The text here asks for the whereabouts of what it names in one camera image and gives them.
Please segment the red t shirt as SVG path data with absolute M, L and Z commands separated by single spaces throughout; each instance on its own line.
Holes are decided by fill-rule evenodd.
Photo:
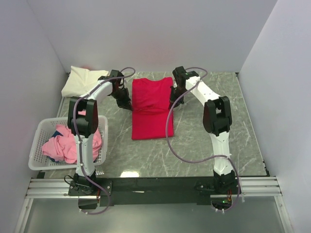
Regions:
M 172 137 L 173 117 L 169 114 L 172 77 L 159 81 L 147 78 L 132 82 L 132 139 L 149 140 Z

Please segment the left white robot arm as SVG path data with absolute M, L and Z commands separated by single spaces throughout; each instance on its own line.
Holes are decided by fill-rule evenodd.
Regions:
M 109 75 L 101 76 L 95 86 L 85 94 L 70 98 L 68 128 L 74 136 L 77 153 L 77 168 L 70 187 L 86 195 L 103 190 L 96 183 L 93 159 L 93 138 L 99 124 L 97 102 L 112 96 L 116 99 L 119 108 L 132 110 L 125 79 L 132 77 L 136 70 L 132 67 L 124 68 L 126 69 L 131 69 L 133 72 L 124 75 L 122 71 L 112 70 Z

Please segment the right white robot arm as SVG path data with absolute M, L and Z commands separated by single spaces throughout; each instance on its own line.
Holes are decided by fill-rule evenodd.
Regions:
M 173 70 L 175 85 L 171 87 L 165 136 L 171 152 L 183 162 L 198 164 L 214 159 L 213 189 L 215 192 L 223 194 L 237 185 L 236 176 L 238 175 L 229 149 L 229 131 L 232 125 L 231 105 L 227 96 L 218 95 L 203 82 L 203 78 L 207 76 L 207 70 L 201 70 L 205 72 L 202 77 L 194 67 L 185 69 L 180 66 Z M 203 105 L 203 126 L 212 141 L 213 155 L 199 161 L 189 161 L 177 155 L 168 136 L 169 121 L 173 118 L 173 109 L 176 105 L 184 103 L 184 96 L 188 93 L 192 93 Z

